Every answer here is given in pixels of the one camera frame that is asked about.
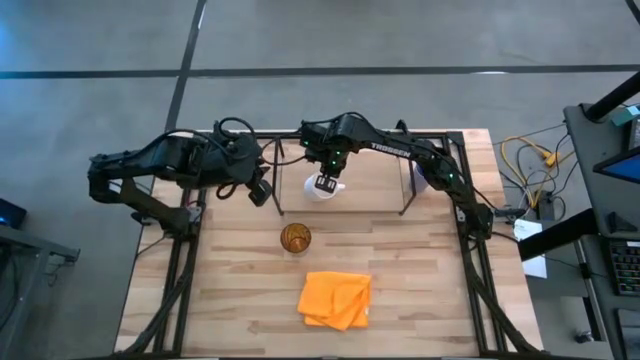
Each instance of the computer monitor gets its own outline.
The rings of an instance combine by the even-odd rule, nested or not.
[[[640,147],[594,165],[593,171],[640,184]]]

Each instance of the white mug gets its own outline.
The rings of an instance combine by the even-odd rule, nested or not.
[[[311,175],[305,182],[304,182],[304,195],[307,199],[311,200],[311,201],[325,201],[325,200],[329,200],[332,197],[336,196],[340,191],[344,190],[347,188],[347,185],[345,184],[337,184],[335,190],[333,191],[333,193],[328,193],[326,191],[320,190],[318,188],[316,188],[316,179],[318,178],[318,176],[321,176],[322,174],[320,174],[319,172]]]

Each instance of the orange cloth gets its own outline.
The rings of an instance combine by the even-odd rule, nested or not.
[[[371,300],[371,276],[337,272],[307,273],[298,312],[304,323],[330,326],[341,331],[367,327]]]

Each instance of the wooden table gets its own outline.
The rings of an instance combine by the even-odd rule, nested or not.
[[[494,204],[503,205],[488,130],[463,132],[475,186]],[[302,151],[295,143],[284,147],[287,159]],[[352,167],[365,168],[356,163],[370,166],[377,175],[358,182],[346,173]],[[300,179],[318,166],[281,168],[282,180],[274,187],[284,216],[272,201],[254,207],[244,188],[226,201],[210,191],[183,356],[477,355],[451,201],[429,188],[399,216],[398,199],[406,199],[408,191],[398,187],[408,179],[408,165],[403,164],[379,153],[352,155],[340,178],[347,190],[321,205],[301,199]],[[177,205],[181,190],[156,180],[153,194]],[[280,245],[280,231],[292,222],[312,231],[311,247],[302,257]],[[510,232],[506,225],[494,229]],[[158,228],[148,227],[140,247],[160,237]],[[527,340],[541,348],[516,244],[494,237],[487,246],[500,305]],[[157,310],[170,249],[171,241],[164,241],[137,260],[116,350],[130,345]],[[369,328],[339,332],[305,326],[296,305],[309,271],[372,274]],[[486,309],[483,318],[492,338]],[[175,317],[170,318],[168,336],[173,336],[172,322]],[[489,343],[495,348],[493,340]]]

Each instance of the gray floor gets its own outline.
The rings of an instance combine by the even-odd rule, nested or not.
[[[1,2],[0,71],[177,69],[195,5]],[[620,0],[209,0],[193,68],[639,63],[639,32]],[[233,115],[256,128],[292,128],[356,110],[379,127],[402,118],[415,128],[489,128],[498,141],[559,124],[565,105],[595,101],[629,75],[190,79],[178,126],[206,129]],[[55,287],[42,286],[22,358],[111,351],[140,227],[127,208],[88,197],[88,157],[140,147],[159,134],[175,83],[0,80],[0,146],[10,154],[0,157],[0,197],[29,210],[27,231],[82,248]],[[554,147],[564,133],[532,139]],[[509,153],[515,148],[510,144]],[[525,156],[526,169],[540,168],[534,155]],[[568,216],[589,206],[581,181],[575,171],[563,193]],[[517,190],[506,192],[517,205]],[[573,272],[559,266],[558,278],[532,281],[534,306],[546,349],[594,356],[601,349],[571,342],[582,318],[558,316],[566,301],[552,296]]]

